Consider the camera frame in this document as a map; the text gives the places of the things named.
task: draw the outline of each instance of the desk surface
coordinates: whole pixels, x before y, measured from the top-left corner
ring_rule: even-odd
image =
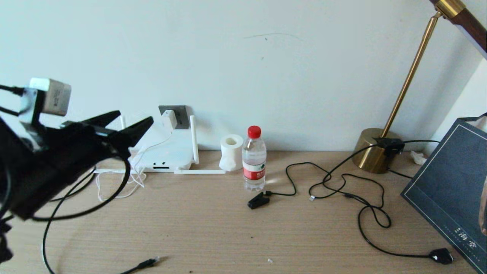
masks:
[[[329,170],[349,154],[270,152],[267,189],[292,191],[284,172],[288,164],[311,161]],[[217,168],[219,159],[219,152],[201,152],[202,163],[196,168]],[[399,156],[393,167],[411,175],[418,169],[406,156]],[[116,199],[96,213],[54,222],[47,239],[48,259],[58,274],[120,273],[157,255],[164,261],[141,273],[475,273],[399,195],[408,179],[370,174],[348,162],[334,173],[330,185],[341,184],[339,175],[347,172],[374,178],[386,190],[384,209],[392,227],[379,227],[371,212],[364,213],[362,221],[364,232],[376,245],[409,254],[447,247],[454,263],[445,266],[429,259],[390,256],[369,246],[357,227],[360,203],[339,195],[308,200],[308,188],[323,177],[312,166],[290,171],[296,196],[272,196],[268,205],[255,210],[246,205],[255,193],[244,190],[241,171],[148,174],[145,189],[132,196]],[[108,195],[114,190],[120,177],[104,175],[103,192]],[[380,189],[374,184],[351,178],[344,190],[380,202]],[[93,183],[67,200],[59,214],[97,204],[96,191]],[[316,188],[316,195],[324,193],[324,188]],[[54,206],[46,205],[38,215],[50,215]],[[14,258],[2,264],[0,272],[47,273],[40,254],[45,223],[13,220],[12,224],[7,237]]]

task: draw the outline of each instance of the white router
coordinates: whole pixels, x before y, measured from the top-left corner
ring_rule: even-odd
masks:
[[[198,141],[194,115],[189,116],[189,129],[176,129],[164,143],[147,149],[137,164],[143,172],[171,172],[175,174],[225,174],[224,170],[190,170],[199,164]]]

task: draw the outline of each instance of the plastic bottle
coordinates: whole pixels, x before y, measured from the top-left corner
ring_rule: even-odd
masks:
[[[243,178],[245,188],[261,191],[265,185],[265,160],[267,149],[261,138],[261,128],[251,126],[247,130],[248,139],[242,146]]]

